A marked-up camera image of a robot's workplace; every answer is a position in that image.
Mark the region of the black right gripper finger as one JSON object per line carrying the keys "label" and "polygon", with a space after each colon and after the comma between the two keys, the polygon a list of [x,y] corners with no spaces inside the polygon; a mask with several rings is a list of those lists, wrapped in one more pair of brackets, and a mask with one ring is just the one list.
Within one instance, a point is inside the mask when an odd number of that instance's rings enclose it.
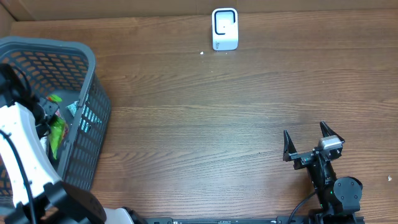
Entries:
{"label": "black right gripper finger", "polygon": [[334,132],[334,130],[332,130],[324,120],[320,121],[320,129],[324,138],[330,136],[336,136],[341,142],[345,142],[345,140],[339,134]]}
{"label": "black right gripper finger", "polygon": [[295,159],[297,150],[291,140],[288,131],[284,130],[284,150],[283,150],[283,161],[291,161]]}

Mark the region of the green snack packet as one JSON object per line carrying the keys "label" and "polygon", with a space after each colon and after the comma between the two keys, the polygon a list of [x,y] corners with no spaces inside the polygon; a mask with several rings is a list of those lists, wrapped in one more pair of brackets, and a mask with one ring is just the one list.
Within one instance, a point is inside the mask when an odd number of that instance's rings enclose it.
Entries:
{"label": "green snack packet", "polygon": [[58,150],[68,134],[68,124],[61,114],[60,108],[56,109],[55,116],[50,122],[50,133],[47,137],[49,143],[50,157],[57,160]]}

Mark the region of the teal packet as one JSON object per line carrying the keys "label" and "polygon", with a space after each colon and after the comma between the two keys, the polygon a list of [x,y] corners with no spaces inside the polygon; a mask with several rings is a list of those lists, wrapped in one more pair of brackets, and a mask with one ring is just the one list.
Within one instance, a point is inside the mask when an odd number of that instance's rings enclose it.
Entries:
{"label": "teal packet", "polygon": [[[78,111],[78,101],[74,101],[72,104],[68,105],[66,109],[71,113],[73,117],[75,117],[76,112]],[[86,105],[83,106],[83,116],[84,118],[80,119],[79,125],[81,126],[81,130],[87,133],[91,129],[91,124],[102,124],[102,120],[97,117],[97,115],[89,109]]]}

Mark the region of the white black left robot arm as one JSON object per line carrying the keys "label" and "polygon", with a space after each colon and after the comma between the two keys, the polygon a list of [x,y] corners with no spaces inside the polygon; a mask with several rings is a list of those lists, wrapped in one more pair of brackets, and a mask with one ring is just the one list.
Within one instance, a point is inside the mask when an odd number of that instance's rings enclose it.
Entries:
{"label": "white black left robot arm", "polygon": [[6,223],[134,223],[125,208],[104,208],[89,191],[64,182],[51,165],[37,127],[46,113],[22,71],[1,64],[1,157],[15,209]]}

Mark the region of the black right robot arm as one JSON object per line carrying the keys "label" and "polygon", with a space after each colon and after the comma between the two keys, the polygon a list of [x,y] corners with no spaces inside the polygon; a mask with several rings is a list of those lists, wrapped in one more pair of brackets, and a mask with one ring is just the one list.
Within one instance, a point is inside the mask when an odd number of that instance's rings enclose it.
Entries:
{"label": "black right robot arm", "polygon": [[[306,169],[314,191],[305,197],[292,211],[285,223],[364,223],[357,217],[363,184],[355,177],[340,177],[332,161],[342,156],[345,140],[324,121],[320,121],[322,138],[311,151],[298,153],[288,133],[284,130],[283,161],[294,163],[294,169]],[[312,209],[307,216],[296,216],[298,209],[313,196],[318,197],[319,209]]]}

